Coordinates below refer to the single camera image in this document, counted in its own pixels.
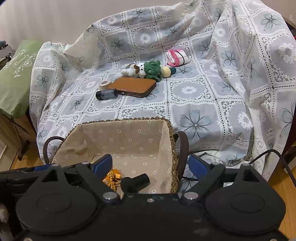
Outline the green embroidered pillow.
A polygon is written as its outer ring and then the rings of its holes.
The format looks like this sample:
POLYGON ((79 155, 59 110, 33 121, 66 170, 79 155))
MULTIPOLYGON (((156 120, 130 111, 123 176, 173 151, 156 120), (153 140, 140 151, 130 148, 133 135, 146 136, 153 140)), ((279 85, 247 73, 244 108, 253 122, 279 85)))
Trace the green embroidered pillow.
POLYGON ((23 40, 12 60, 1 69, 1 114, 19 118, 27 111, 32 68, 42 45, 37 40, 23 40))

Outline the pink white sock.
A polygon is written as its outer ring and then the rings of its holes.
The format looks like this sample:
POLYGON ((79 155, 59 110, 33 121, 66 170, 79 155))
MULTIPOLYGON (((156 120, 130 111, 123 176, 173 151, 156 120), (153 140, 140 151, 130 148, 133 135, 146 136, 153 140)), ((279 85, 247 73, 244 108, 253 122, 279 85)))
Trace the pink white sock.
POLYGON ((168 49, 166 56, 168 58, 168 65, 171 67, 182 66, 190 62, 183 49, 168 49))

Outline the dark teal bottle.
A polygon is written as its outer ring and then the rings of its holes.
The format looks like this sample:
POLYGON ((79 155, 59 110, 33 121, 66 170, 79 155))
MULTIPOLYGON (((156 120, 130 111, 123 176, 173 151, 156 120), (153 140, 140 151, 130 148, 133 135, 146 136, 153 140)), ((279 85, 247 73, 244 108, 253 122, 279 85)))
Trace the dark teal bottle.
POLYGON ((118 97, 118 91, 116 89, 100 90, 96 92, 97 100, 110 100, 118 97))

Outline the black cylinder object in basket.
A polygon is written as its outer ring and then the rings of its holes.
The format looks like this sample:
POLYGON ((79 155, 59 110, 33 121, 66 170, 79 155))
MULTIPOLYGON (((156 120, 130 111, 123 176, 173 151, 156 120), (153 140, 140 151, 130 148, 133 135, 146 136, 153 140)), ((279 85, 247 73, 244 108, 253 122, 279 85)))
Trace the black cylinder object in basket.
POLYGON ((148 185, 150 185, 150 179, 146 173, 134 178, 125 177, 120 182, 120 187, 123 193, 138 193, 148 185))

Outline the yellow tassel ornament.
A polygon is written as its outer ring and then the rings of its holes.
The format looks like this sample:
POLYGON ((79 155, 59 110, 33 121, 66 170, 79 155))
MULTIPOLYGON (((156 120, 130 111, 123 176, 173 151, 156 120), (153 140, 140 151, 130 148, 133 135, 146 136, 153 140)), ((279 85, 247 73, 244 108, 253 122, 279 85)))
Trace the yellow tassel ornament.
POLYGON ((117 169, 111 169, 102 180, 111 190, 117 191, 121 182, 121 173, 117 169))

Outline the floral lace sofa cover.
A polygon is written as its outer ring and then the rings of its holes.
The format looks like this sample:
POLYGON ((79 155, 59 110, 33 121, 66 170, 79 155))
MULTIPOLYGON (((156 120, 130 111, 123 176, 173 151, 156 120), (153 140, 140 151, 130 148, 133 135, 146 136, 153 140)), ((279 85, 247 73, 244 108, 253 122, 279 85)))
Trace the floral lace sofa cover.
POLYGON ((239 167, 255 158, 265 179, 282 152, 295 112, 295 39, 261 1, 192 1, 136 8, 91 24, 74 44, 45 42, 31 75, 37 146, 78 124, 159 116, 187 134, 191 151, 239 167), (130 63, 160 61, 183 49, 190 62, 147 97, 98 101, 104 80, 130 63))

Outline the brown leather case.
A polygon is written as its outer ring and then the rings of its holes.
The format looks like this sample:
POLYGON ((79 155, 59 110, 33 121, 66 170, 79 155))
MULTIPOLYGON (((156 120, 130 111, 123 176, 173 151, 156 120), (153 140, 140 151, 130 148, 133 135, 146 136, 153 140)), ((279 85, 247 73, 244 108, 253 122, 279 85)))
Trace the brown leather case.
POLYGON ((121 95, 144 98, 156 87, 153 79, 121 77, 108 86, 108 89, 115 89, 121 95))

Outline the beige tape roll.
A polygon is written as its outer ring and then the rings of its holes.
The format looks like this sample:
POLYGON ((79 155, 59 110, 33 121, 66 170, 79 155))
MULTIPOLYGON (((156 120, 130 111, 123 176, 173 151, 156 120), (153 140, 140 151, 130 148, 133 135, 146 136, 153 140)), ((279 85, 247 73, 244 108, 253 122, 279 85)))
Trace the beige tape roll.
POLYGON ((111 81, 110 80, 104 80, 102 82, 99 83, 99 90, 107 90, 109 85, 111 85, 111 81))

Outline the green white plush toy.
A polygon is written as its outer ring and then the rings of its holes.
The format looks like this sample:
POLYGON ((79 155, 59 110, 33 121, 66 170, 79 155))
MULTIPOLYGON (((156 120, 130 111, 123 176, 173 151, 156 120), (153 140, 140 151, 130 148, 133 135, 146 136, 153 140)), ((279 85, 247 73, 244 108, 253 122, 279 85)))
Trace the green white plush toy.
POLYGON ((160 61, 141 62, 138 64, 129 64, 121 71, 122 77, 153 79, 160 82, 161 77, 161 63, 160 61))

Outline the wooden mushroom teal stem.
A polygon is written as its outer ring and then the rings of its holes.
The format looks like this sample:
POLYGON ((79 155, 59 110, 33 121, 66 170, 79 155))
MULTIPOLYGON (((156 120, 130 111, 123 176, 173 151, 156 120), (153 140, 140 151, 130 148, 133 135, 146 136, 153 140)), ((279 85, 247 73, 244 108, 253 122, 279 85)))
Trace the wooden mushroom teal stem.
POLYGON ((160 74, 162 78, 169 78, 171 75, 174 75, 175 73, 176 73, 175 67, 163 66, 161 67, 161 70, 160 70, 160 74))

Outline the woven basket with fabric liner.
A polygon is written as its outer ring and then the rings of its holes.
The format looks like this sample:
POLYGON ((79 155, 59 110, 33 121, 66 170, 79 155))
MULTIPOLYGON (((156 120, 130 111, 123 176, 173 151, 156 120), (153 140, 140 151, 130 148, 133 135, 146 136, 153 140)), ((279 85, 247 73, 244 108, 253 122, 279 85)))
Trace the woven basket with fabric liner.
POLYGON ((143 193, 175 193, 183 176, 189 141, 182 132, 174 132, 165 118, 126 118, 78 124, 66 137, 53 136, 43 146, 46 164, 62 167, 89 162, 94 164, 106 154, 112 157, 105 177, 119 194, 119 181, 145 173, 150 185, 143 193))

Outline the cardboard box with clutter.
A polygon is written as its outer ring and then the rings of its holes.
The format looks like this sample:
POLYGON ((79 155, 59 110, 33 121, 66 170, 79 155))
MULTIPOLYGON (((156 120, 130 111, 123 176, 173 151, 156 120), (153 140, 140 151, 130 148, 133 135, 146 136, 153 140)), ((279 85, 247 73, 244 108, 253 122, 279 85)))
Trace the cardboard box with clutter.
POLYGON ((12 59, 13 50, 4 40, 0 40, 0 70, 12 59))

